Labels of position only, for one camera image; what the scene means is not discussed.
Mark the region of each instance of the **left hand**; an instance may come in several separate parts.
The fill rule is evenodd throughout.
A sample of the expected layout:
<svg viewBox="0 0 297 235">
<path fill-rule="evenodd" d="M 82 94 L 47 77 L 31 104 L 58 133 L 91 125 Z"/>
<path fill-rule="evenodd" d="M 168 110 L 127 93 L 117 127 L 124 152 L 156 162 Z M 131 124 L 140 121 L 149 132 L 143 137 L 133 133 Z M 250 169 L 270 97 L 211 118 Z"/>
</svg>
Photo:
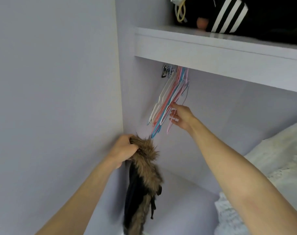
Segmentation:
<svg viewBox="0 0 297 235">
<path fill-rule="evenodd" d="M 125 160 L 129 159 L 139 149 L 137 145 L 130 143 L 131 136 L 133 134 L 121 135 L 107 155 L 108 159 L 114 161 L 116 168 L 119 168 Z"/>
</svg>

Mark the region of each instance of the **right hand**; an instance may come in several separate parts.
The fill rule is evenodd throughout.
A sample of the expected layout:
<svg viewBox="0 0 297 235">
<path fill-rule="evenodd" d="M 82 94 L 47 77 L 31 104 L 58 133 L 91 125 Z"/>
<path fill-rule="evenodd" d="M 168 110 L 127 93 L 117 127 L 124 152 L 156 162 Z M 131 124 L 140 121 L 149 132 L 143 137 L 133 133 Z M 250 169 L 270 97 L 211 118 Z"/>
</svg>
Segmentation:
<svg viewBox="0 0 297 235">
<path fill-rule="evenodd" d="M 180 128 L 186 130 L 188 133 L 192 132 L 191 121 L 195 118 L 192 114 L 191 110 L 187 106 L 178 105 L 176 103 L 172 103 L 170 105 L 175 110 L 171 110 L 170 116 L 177 119 L 171 119 L 171 122 Z"/>
</svg>

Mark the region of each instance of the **white pillow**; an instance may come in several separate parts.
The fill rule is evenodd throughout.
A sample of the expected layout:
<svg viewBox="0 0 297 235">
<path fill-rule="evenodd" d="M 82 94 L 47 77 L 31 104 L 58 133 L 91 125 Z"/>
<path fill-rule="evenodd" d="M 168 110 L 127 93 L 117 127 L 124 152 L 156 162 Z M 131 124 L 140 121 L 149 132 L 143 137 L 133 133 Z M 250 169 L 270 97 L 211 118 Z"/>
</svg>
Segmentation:
<svg viewBox="0 0 297 235">
<path fill-rule="evenodd" d="M 297 210 L 297 123 L 263 140 L 245 156 Z M 219 225 L 215 235 L 250 234 L 224 193 L 215 202 Z"/>
</svg>

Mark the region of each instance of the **brown fur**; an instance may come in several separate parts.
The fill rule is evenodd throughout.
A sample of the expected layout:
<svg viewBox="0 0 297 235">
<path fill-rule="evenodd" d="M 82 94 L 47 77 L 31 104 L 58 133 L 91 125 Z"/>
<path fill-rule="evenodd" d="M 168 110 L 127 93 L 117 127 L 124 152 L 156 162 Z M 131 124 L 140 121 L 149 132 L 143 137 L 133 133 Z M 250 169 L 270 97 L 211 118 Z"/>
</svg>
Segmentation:
<svg viewBox="0 0 297 235">
<path fill-rule="evenodd" d="M 141 139 L 138 136 L 132 136 L 130 143 L 139 146 L 131 160 L 134 162 L 139 176 L 143 177 L 144 185 L 152 191 L 152 195 L 155 195 L 163 180 L 157 165 L 152 163 L 158 157 L 153 141 L 150 138 Z"/>
<path fill-rule="evenodd" d="M 150 195 L 144 196 L 142 203 L 132 217 L 128 235 L 140 235 L 143 233 L 143 224 L 145 223 L 146 216 L 149 213 L 150 201 Z"/>
<path fill-rule="evenodd" d="M 163 180 L 157 165 L 153 163 L 158 157 L 158 152 L 155 151 L 152 140 L 150 138 L 141 139 L 138 136 L 133 136 L 130 138 L 130 143 L 139 146 L 131 160 L 134 162 L 139 176 L 143 178 L 144 185 L 149 188 L 150 193 L 144 196 L 142 203 L 132 217 L 131 225 L 127 232 L 128 235 L 141 235 L 143 224 L 151 205 L 151 198 L 156 194 L 160 194 L 160 184 L 162 184 Z"/>
</svg>

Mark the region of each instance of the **clothes hanger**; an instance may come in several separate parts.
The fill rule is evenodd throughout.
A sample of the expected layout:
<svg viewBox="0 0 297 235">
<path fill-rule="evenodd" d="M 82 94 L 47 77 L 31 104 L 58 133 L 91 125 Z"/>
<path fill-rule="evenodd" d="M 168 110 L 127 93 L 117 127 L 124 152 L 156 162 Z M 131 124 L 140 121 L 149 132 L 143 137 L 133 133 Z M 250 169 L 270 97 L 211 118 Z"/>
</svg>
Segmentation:
<svg viewBox="0 0 297 235">
<path fill-rule="evenodd" d="M 150 124 L 153 121 L 156 113 L 158 112 L 159 108 L 161 107 L 166 93 L 168 92 L 170 86 L 172 85 L 172 83 L 175 80 L 175 77 L 174 77 L 175 74 L 176 74 L 176 71 L 175 71 L 174 66 L 171 66 L 171 68 L 168 68 L 168 80 L 165 83 L 165 85 L 164 85 L 164 87 L 162 89 L 162 92 L 160 93 L 160 95 L 158 97 L 158 102 L 155 104 L 155 106 L 154 106 L 154 108 L 152 110 L 152 113 L 151 113 L 151 115 L 149 117 L 148 124 Z"/>
<path fill-rule="evenodd" d="M 163 103 L 162 103 L 162 106 L 161 106 L 161 108 L 159 109 L 159 111 L 156 111 L 156 113 L 157 113 L 156 117 L 155 117 L 155 116 L 153 117 L 153 119 L 154 119 L 154 121 L 153 121 L 153 127 L 157 124 L 157 121 L 158 121 L 158 119 L 159 119 L 159 117 L 160 117 L 160 115 L 161 115 L 161 112 L 164 110 L 167 101 L 169 100 L 169 98 L 170 98 L 170 96 L 171 96 L 171 94 L 172 94 L 174 88 L 176 87 L 176 85 L 177 85 L 176 82 L 179 80 L 179 75 L 181 74 L 181 71 L 182 71 L 182 68 L 181 68 L 181 67 L 177 67 L 177 71 L 176 71 L 177 75 L 176 75 L 176 78 L 174 79 L 174 80 L 175 80 L 174 83 L 172 84 L 172 88 L 170 89 L 170 91 L 167 90 L 167 91 L 165 92 L 164 96 L 162 97 L 162 102 L 163 102 Z"/>
<path fill-rule="evenodd" d="M 161 110 L 159 111 L 157 117 L 155 118 L 155 121 L 153 123 L 153 126 L 155 126 L 155 127 L 154 127 L 154 129 L 153 129 L 153 131 L 151 133 L 152 138 L 154 138 L 154 136 L 160 131 L 161 126 L 162 126 L 162 123 L 160 123 L 162 118 L 160 116 L 164 115 L 165 111 L 167 110 L 166 106 L 169 105 L 169 100 L 173 97 L 173 94 L 177 90 L 178 83 L 183 79 L 184 71 L 182 71 L 182 69 L 183 69 L 182 67 L 177 68 L 178 74 L 177 74 L 176 82 L 174 83 L 172 90 L 169 92 L 168 97 L 167 97 L 166 101 L 163 104 L 163 107 L 161 108 Z"/>
<path fill-rule="evenodd" d="M 176 70 L 176 74 L 172 75 L 172 77 L 173 79 L 171 83 L 168 85 L 167 89 L 166 89 L 166 85 L 163 87 L 162 93 L 158 98 L 158 103 L 157 103 L 158 105 L 155 107 L 155 109 L 153 109 L 155 112 L 154 114 L 152 112 L 153 115 L 151 114 L 150 116 L 149 121 L 153 122 L 153 130 L 151 133 L 151 138 L 154 138 L 155 135 L 160 132 L 162 124 L 164 123 L 164 121 L 166 120 L 166 118 L 168 117 L 172 109 L 170 107 L 170 104 L 173 102 L 177 102 L 178 99 L 184 94 L 185 91 L 186 91 L 186 97 L 183 103 L 187 98 L 187 94 L 190 86 L 190 81 L 188 79 L 188 68 L 183 68 L 178 66 Z M 167 134 L 169 133 L 169 130 L 172 124 L 173 123 L 170 121 L 167 127 Z"/>
<path fill-rule="evenodd" d="M 186 97 L 185 97 L 185 99 L 183 100 L 182 105 L 185 103 L 185 101 L 186 101 L 186 99 L 187 99 L 187 97 L 188 97 L 189 86 L 190 86 L 190 81 L 188 81 L 186 88 L 185 88 L 184 91 L 182 92 L 182 95 L 183 95 L 183 93 L 187 90 Z M 170 130 L 171 126 L 174 124 L 173 122 L 171 122 L 172 120 L 176 120 L 176 119 L 175 119 L 173 116 L 170 118 L 170 122 L 169 122 L 169 125 L 168 125 L 168 127 L 167 127 L 167 134 L 169 134 L 169 130 Z"/>
<path fill-rule="evenodd" d="M 182 74 L 180 76 L 180 80 L 179 80 L 179 85 L 177 86 L 175 92 L 173 93 L 171 99 L 168 101 L 168 104 L 167 104 L 167 107 L 166 107 L 166 110 L 164 111 L 163 115 L 162 115 L 162 120 L 160 122 L 160 125 L 162 125 L 164 123 L 164 121 L 166 120 L 166 118 L 168 117 L 168 114 L 171 110 L 171 107 L 170 107 L 170 104 L 172 102 L 174 102 L 174 99 L 178 99 L 181 94 L 183 93 L 183 90 L 185 88 L 185 85 L 187 84 L 187 75 L 185 74 L 186 73 L 186 70 L 185 68 L 182 70 Z"/>
</svg>

